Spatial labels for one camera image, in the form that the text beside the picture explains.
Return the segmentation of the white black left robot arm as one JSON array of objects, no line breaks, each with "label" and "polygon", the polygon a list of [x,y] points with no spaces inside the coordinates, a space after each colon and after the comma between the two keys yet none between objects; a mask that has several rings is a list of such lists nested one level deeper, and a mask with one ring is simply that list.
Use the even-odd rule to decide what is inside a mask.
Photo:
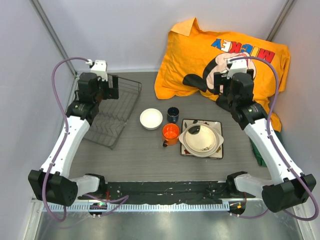
[{"label": "white black left robot arm", "polygon": [[104,80],[92,72],[82,73],[77,81],[74,100],[64,112],[66,123],[45,163],[28,175],[30,186],[38,200],[65,207],[85,194],[100,200],[107,192],[102,175],[87,173],[69,179],[72,161],[78,147],[99,113],[103,100],[119,98],[119,77]]}]

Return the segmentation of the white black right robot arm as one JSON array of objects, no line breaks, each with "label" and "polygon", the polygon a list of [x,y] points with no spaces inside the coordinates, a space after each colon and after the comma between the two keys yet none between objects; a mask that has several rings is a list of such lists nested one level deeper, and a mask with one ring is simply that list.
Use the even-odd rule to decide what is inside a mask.
[{"label": "white black right robot arm", "polygon": [[245,171],[227,176],[226,193],[233,198],[243,192],[261,198],[273,213],[305,203],[316,186],[312,174],[305,175],[290,158],[264,108],[254,101],[253,70],[214,73],[213,93],[226,99],[232,118],[252,140],[269,170],[271,180],[253,177]]}]

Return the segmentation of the black wire dish rack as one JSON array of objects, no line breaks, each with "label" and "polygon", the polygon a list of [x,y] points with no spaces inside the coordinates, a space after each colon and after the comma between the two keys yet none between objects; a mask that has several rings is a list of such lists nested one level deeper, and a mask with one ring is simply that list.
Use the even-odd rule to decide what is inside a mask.
[{"label": "black wire dish rack", "polygon": [[142,91],[142,83],[118,76],[118,99],[103,100],[83,139],[114,149]]}]

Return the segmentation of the small cream plate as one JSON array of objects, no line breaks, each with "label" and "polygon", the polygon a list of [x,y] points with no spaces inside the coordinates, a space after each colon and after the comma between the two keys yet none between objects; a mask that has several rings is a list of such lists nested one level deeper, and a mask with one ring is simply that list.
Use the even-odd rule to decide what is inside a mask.
[{"label": "small cream plate", "polygon": [[218,139],[215,130],[208,125],[194,125],[186,130],[185,143],[189,148],[198,152],[206,153],[216,148]]}]

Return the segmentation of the white ribbed bowl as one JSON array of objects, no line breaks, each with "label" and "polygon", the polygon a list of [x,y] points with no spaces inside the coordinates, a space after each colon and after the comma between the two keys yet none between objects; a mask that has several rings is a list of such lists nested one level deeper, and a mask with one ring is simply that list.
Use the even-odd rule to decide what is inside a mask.
[{"label": "white ribbed bowl", "polygon": [[155,108],[148,108],[140,114],[139,121],[145,129],[156,130],[162,124],[163,115]]}]

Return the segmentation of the square floral plate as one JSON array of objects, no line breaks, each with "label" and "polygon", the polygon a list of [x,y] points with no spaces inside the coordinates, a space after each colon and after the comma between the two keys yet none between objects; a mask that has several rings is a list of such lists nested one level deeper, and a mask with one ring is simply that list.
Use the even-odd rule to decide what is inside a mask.
[{"label": "square floral plate", "polygon": [[[181,130],[182,132],[185,131],[187,127],[189,127],[192,124],[206,124],[212,128],[214,128],[220,135],[223,137],[223,131],[222,131],[222,124],[219,121],[210,121],[210,120],[198,120],[198,119],[183,119],[181,124]],[[180,142],[180,154],[183,156],[194,156],[191,155],[185,147]],[[223,150],[223,144],[218,148],[218,150],[212,154],[211,156],[207,157],[210,159],[217,159],[221,160],[224,156],[224,150]]]}]

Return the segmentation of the blue mug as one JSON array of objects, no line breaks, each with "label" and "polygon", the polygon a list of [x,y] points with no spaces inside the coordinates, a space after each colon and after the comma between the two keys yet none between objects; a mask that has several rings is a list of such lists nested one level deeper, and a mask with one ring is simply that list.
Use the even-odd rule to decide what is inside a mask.
[{"label": "blue mug", "polygon": [[166,119],[169,123],[176,124],[179,119],[180,111],[177,107],[170,107],[167,110]]}]

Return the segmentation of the large white oval dish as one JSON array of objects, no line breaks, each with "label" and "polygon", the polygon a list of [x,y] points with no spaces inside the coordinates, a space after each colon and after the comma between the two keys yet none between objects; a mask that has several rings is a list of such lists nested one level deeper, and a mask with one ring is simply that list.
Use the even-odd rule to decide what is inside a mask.
[{"label": "large white oval dish", "polygon": [[188,147],[188,145],[186,144],[185,142],[185,133],[186,133],[186,130],[188,130],[190,127],[192,126],[195,126],[195,125],[207,125],[207,124],[204,124],[204,123],[195,123],[195,124],[192,124],[190,126],[188,126],[185,131],[183,131],[180,136],[179,136],[179,141],[181,142],[181,144],[185,147],[185,149],[193,156],[196,156],[196,157],[199,157],[199,158],[206,158],[206,157],[210,157],[212,154],[214,154],[218,148],[224,143],[224,138],[222,137],[221,134],[219,134],[214,128],[212,128],[211,126],[209,126],[210,128],[212,128],[213,130],[215,130],[216,132],[216,136],[217,136],[217,146],[216,148],[208,151],[208,152],[196,152],[194,150],[192,150],[191,148]]}]

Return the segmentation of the orange mug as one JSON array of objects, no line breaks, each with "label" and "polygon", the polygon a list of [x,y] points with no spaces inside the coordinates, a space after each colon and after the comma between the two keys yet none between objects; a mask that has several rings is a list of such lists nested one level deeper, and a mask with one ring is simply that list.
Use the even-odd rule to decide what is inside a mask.
[{"label": "orange mug", "polygon": [[174,123],[168,123],[162,128],[162,146],[173,146],[175,145],[180,136],[180,128]]}]

